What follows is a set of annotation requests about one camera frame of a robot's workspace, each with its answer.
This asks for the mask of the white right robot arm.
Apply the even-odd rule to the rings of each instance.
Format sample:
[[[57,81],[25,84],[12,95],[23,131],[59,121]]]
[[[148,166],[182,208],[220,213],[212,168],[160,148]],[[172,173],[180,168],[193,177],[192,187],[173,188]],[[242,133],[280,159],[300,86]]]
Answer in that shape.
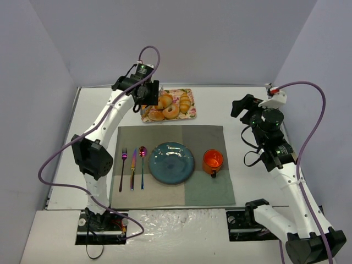
[[[263,101],[251,94],[232,103],[230,115],[236,118],[245,112],[240,121],[254,135],[254,153],[277,182],[294,216],[290,221],[268,201],[258,199],[245,204],[246,220],[253,227],[267,228],[283,242],[292,263],[330,261],[347,239],[325,218],[306,181],[299,176],[297,156],[281,130],[284,115],[278,108],[284,103],[274,98]]]

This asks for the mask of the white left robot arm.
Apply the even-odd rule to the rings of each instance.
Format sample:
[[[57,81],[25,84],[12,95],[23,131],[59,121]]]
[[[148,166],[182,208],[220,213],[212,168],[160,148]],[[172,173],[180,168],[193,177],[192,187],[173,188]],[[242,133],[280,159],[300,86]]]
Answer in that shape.
[[[134,74],[119,77],[106,105],[87,131],[97,129],[72,145],[74,161],[91,193],[86,207],[88,214],[100,217],[110,207],[106,175],[113,167],[113,157],[107,149],[118,124],[129,109],[138,112],[142,105],[158,102],[159,81],[151,80],[153,70],[152,64],[138,61]]]

